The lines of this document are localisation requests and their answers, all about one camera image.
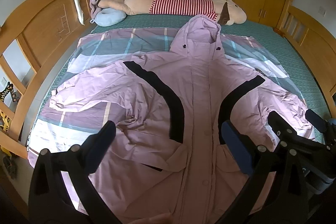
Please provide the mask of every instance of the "long plush pillow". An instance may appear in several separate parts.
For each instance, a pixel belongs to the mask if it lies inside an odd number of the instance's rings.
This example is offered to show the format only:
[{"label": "long plush pillow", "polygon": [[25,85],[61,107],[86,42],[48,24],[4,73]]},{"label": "long plush pillow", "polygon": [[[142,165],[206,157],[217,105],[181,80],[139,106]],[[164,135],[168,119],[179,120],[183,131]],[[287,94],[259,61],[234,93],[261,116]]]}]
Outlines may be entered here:
[{"label": "long plush pillow", "polygon": [[123,10],[127,15],[204,14],[222,25],[246,21],[245,12],[232,0],[101,0],[98,6]]}]

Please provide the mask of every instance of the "metal screw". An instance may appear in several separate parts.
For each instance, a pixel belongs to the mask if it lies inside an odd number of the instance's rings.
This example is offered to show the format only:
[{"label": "metal screw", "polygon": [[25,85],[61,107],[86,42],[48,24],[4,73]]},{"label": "metal screw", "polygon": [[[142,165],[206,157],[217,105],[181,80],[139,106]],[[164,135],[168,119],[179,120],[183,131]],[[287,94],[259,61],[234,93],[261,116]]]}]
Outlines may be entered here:
[{"label": "metal screw", "polygon": [[46,153],[48,153],[48,151],[49,151],[49,150],[48,150],[47,148],[42,149],[41,152],[40,152],[40,154],[41,154],[41,155],[45,155]]},{"label": "metal screw", "polygon": [[267,150],[266,147],[263,146],[263,145],[258,145],[257,148],[258,148],[258,151],[259,151],[259,152],[262,152],[262,153],[263,153],[263,152],[266,152],[266,150]]},{"label": "metal screw", "polygon": [[295,155],[296,155],[296,150],[295,150],[295,149],[290,149],[290,150],[289,150],[289,153],[290,153],[292,156],[295,156]]},{"label": "metal screw", "polygon": [[281,141],[281,142],[280,142],[280,145],[283,146],[283,147],[286,147],[286,146],[287,146],[287,143],[284,142],[284,141]]},{"label": "metal screw", "polygon": [[73,146],[70,147],[70,150],[72,152],[77,152],[80,148],[81,146],[79,144],[74,144]]}]

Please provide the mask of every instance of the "pink jacket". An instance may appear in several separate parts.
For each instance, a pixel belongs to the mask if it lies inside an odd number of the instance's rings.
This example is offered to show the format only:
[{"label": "pink jacket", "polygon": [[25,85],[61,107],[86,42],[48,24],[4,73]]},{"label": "pink jacket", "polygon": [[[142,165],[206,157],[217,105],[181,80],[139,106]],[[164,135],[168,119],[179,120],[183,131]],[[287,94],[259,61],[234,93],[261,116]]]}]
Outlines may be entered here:
[{"label": "pink jacket", "polygon": [[[179,30],[169,52],[86,70],[51,98],[50,107],[62,111],[82,111],[99,102],[127,109],[126,120],[115,121],[116,138],[90,177],[123,223],[168,212],[173,223],[214,223],[245,184],[247,176],[219,141],[218,114],[232,90],[263,76],[225,58],[220,30],[206,16],[195,16]],[[265,124],[275,110],[309,137],[307,107],[263,78],[234,105],[233,125],[256,145],[273,150],[278,140]],[[273,175],[254,211],[263,205]]]}]

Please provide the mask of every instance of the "bed rail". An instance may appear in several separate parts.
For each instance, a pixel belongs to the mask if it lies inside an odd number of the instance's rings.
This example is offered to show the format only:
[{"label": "bed rail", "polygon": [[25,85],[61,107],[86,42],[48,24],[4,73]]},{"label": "bed rail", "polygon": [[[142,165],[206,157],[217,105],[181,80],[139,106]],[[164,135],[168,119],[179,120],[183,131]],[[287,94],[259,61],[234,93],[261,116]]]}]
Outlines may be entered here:
[{"label": "bed rail", "polygon": [[336,93],[336,39],[310,15],[289,6],[280,30],[298,51],[317,80],[329,107],[336,118],[332,96]]},{"label": "bed rail", "polygon": [[[22,96],[15,111],[0,101],[0,110],[12,120],[8,132],[0,131],[0,145],[20,157],[28,156],[26,147],[17,141],[37,91],[59,58],[90,24],[89,0],[80,0],[80,6],[85,25],[78,20],[73,0],[26,0],[1,27],[0,66]],[[3,56],[14,40],[34,71],[27,87]]]}]

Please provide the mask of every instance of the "blue gripper pad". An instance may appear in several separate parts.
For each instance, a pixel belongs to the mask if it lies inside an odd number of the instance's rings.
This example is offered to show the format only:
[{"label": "blue gripper pad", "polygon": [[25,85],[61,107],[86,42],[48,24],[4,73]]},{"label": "blue gripper pad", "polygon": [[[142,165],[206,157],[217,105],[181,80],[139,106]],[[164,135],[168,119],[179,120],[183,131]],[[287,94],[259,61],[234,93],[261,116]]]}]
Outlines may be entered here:
[{"label": "blue gripper pad", "polygon": [[254,171],[252,155],[241,142],[238,136],[239,132],[231,128],[228,122],[224,122],[222,123],[221,133],[240,170],[249,177],[252,176]]}]

